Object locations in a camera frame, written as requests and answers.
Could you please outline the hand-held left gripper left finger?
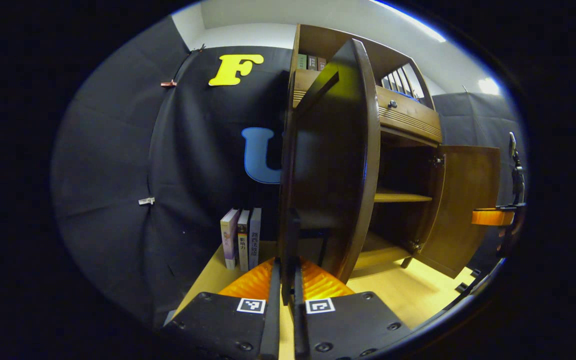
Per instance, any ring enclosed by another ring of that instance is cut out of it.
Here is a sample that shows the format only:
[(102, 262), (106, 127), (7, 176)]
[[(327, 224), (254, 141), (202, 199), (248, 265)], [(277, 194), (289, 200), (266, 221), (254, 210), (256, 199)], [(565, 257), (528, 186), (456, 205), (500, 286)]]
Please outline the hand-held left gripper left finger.
[(266, 260), (220, 292), (202, 291), (163, 326), (183, 360), (276, 360), (281, 260)]

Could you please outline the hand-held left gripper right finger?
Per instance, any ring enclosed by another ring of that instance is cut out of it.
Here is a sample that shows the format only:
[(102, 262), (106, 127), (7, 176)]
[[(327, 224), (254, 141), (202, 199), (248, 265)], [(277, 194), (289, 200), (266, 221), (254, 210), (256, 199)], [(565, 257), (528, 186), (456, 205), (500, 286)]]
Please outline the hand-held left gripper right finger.
[(297, 360), (372, 360), (411, 333), (373, 291), (354, 292), (310, 260), (294, 268)]

